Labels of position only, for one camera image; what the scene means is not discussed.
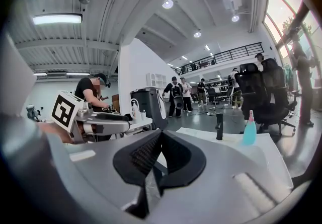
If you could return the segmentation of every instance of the white table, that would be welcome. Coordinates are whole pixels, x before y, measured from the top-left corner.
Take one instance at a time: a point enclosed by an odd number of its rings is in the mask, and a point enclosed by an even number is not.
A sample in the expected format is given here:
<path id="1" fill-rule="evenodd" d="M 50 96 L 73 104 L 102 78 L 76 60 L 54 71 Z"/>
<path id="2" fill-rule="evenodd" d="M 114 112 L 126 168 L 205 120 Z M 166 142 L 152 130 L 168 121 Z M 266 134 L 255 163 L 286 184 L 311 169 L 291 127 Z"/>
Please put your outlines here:
<path id="1" fill-rule="evenodd" d="M 141 132 L 145 126 L 149 126 L 149 129 L 151 129 L 152 122 L 153 122 L 152 118 L 149 118 L 149 117 L 146 117 L 144 120 L 140 122 L 129 121 L 130 129 L 127 130 L 125 134 L 131 135 L 131 134 Z"/>
<path id="2" fill-rule="evenodd" d="M 256 162 L 258 165 L 267 168 L 270 173 L 279 179 L 287 188 L 293 188 L 293 182 L 285 162 L 268 133 L 257 134 L 255 143 L 253 145 L 245 146 L 240 145 L 240 142 L 243 138 L 242 134 L 224 133 L 223 140 L 217 140 L 217 133 L 215 132 L 206 132 L 183 127 L 177 132 L 210 142 L 223 143 L 229 147 L 232 147 L 243 155 L 247 156 L 252 161 Z M 160 163 L 162 167 L 167 167 L 166 159 L 162 153 L 160 154 L 157 162 Z"/>

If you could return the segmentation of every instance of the blue liquid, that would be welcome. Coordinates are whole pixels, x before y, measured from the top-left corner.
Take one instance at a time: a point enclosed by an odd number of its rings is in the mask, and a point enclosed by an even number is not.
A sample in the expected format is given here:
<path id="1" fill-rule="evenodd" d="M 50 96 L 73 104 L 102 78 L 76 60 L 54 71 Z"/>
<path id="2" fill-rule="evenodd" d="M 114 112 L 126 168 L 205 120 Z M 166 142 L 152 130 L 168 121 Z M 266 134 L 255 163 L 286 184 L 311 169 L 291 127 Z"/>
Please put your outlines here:
<path id="1" fill-rule="evenodd" d="M 256 125 L 255 122 L 248 121 L 243 135 L 242 145 L 252 145 L 256 139 Z"/>

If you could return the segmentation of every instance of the fluorescent light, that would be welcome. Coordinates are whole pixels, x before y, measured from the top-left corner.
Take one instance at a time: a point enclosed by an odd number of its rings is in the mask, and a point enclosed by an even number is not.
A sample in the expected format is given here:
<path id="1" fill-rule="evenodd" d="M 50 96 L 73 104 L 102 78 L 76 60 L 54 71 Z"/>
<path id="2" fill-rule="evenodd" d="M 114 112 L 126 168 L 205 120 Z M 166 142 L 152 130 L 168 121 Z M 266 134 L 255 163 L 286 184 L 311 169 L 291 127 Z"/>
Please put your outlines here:
<path id="1" fill-rule="evenodd" d="M 34 73 L 34 76 L 45 77 L 47 73 Z"/>
<path id="2" fill-rule="evenodd" d="M 173 7 L 173 1 L 172 0 L 166 0 L 162 6 L 165 8 L 165 9 L 170 9 Z"/>
<path id="3" fill-rule="evenodd" d="M 237 22 L 239 20 L 239 16 L 233 16 L 231 20 L 233 22 Z"/>
<path id="4" fill-rule="evenodd" d="M 89 73 L 72 73 L 72 72 L 68 72 L 66 73 L 66 75 L 68 76 L 89 76 Z"/>
<path id="5" fill-rule="evenodd" d="M 193 35 L 195 38 L 199 38 L 201 36 L 201 32 L 196 32 L 194 35 Z"/>
<path id="6" fill-rule="evenodd" d="M 33 17 L 35 25 L 53 24 L 53 23 L 72 23 L 80 24 L 82 22 L 81 14 L 50 14 Z"/>

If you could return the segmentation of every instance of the metal railing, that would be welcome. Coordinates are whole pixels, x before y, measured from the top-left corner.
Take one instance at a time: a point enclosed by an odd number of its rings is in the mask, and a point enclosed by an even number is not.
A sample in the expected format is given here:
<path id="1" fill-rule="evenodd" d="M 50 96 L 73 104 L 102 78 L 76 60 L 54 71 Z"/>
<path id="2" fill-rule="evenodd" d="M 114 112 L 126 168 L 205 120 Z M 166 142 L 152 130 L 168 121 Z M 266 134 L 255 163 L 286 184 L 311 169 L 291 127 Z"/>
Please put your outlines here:
<path id="1" fill-rule="evenodd" d="M 180 68 L 177 68 L 177 69 L 173 68 L 173 70 L 178 75 L 181 75 L 181 74 L 192 72 L 197 69 L 201 69 L 211 65 L 227 62 L 233 59 L 256 55 L 257 53 L 264 53 L 261 42 L 227 50 L 227 51 L 215 54 L 213 56 L 205 57 L 200 60 L 194 61 L 192 63 L 186 64 Z"/>

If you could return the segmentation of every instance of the tree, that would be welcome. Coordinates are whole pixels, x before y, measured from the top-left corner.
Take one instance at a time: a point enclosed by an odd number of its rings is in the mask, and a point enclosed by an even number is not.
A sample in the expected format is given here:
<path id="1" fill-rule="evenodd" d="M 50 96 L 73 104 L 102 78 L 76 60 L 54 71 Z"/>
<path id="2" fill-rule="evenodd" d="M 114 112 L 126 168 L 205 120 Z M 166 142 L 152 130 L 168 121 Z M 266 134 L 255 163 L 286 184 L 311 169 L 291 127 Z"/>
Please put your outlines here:
<path id="1" fill-rule="evenodd" d="M 288 17 L 288 20 L 283 22 L 283 30 L 282 33 L 284 34 L 286 32 L 286 30 L 288 30 L 288 27 L 290 26 L 290 24 L 293 22 L 293 17 Z M 307 33 L 309 35 L 312 34 L 312 26 L 311 25 L 307 25 L 306 23 L 303 23 L 304 28 L 306 29 Z M 301 29 L 298 33 L 298 36 L 301 37 L 301 35 L 303 34 L 303 30 Z"/>

